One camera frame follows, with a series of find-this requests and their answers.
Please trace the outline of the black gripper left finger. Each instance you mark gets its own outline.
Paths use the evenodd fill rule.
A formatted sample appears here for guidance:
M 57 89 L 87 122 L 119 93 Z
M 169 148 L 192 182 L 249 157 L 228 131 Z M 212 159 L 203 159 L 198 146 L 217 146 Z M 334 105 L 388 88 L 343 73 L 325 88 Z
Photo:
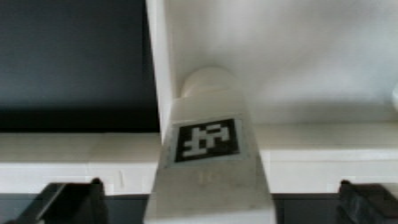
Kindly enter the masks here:
M 102 180 L 94 178 L 89 183 L 50 183 L 15 224 L 109 224 Z

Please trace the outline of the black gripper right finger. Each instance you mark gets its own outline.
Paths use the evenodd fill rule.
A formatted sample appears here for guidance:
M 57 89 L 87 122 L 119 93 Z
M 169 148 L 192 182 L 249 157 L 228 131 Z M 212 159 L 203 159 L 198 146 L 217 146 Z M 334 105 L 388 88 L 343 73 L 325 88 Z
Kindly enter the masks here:
M 398 197 L 379 183 L 341 181 L 338 224 L 398 224 Z

